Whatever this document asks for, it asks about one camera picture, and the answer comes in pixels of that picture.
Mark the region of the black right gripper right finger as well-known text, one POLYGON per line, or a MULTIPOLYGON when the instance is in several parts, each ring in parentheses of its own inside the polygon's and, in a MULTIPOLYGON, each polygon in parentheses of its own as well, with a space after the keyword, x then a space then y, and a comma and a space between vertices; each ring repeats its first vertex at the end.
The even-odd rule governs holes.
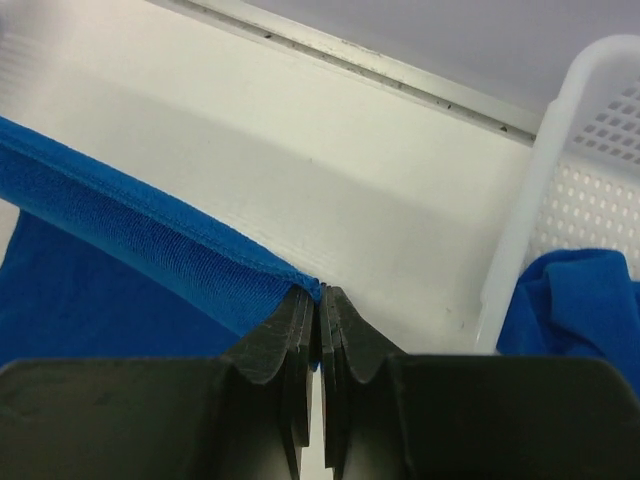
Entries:
POLYGON ((319 307, 325 466, 335 479, 393 471, 385 435, 394 420, 383 409, 386 359, 400 348, 368 323, 344 290, 325 286, 319 307))

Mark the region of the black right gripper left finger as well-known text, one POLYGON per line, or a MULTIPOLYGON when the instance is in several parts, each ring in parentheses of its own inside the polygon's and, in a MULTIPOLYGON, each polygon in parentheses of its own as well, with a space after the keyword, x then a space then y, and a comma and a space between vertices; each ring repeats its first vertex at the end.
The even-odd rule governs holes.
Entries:
POLYGON ((291 288, 276 311, 224 355, 221 479, 298 479, 310 443, 315 304, 291 288))

